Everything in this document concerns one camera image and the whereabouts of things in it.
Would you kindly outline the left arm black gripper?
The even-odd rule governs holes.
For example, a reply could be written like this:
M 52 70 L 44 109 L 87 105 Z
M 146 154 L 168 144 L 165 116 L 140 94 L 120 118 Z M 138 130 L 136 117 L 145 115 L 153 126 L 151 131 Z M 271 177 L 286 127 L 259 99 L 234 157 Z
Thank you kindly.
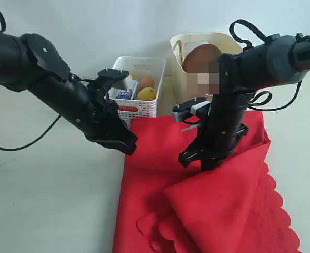
M 75 111 L 75 121 L 85 138 L 107 149 L 133 154 L 138 137 L 119 117 L 118 105 L 109 98 L 109 90 L 99 84 L 99 79 L 77 79 L 75 83 L 82 99 Z

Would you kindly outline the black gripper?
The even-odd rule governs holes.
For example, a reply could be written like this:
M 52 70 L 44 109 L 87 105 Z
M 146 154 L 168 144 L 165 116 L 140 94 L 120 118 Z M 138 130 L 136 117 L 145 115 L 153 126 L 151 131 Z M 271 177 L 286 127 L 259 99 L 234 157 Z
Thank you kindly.
M 179 163 L 187 168 L 192 162 L 201 162 L 201 172 L 215 169 L 229 157 L 249 128 L 240 121 L 226 120 L 199 127 L 197 137 L 178 156 Z

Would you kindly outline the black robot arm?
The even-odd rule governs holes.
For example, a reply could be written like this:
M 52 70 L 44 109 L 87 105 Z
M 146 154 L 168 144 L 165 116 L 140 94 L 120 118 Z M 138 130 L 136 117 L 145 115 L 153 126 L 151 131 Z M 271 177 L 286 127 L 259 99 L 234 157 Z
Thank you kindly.
M 219 61 L 219 94 L 197 114 L 197 137 L 178 158 L 184 167 L 200 161 L 203 171 L 210 170 L 230 156 L 248 134 L 243 117 L 258 90 L 301 83 L 310 71 L 310 36 L 276 34 L 241 54 L 223 54 Z

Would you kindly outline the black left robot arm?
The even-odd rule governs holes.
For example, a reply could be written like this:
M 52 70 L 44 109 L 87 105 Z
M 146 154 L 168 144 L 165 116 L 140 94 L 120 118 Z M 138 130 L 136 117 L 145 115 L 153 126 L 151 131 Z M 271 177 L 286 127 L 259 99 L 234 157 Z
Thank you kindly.
M 0 32 L 0 85 L 28 90 L 90 141 L 131 155 L 137 136 L 118 115 L 109 90 L 122 87 L 128 71 L 103 69 L 88 85 L 71 73 L 54 45 L 38 34 L 20 37 Z

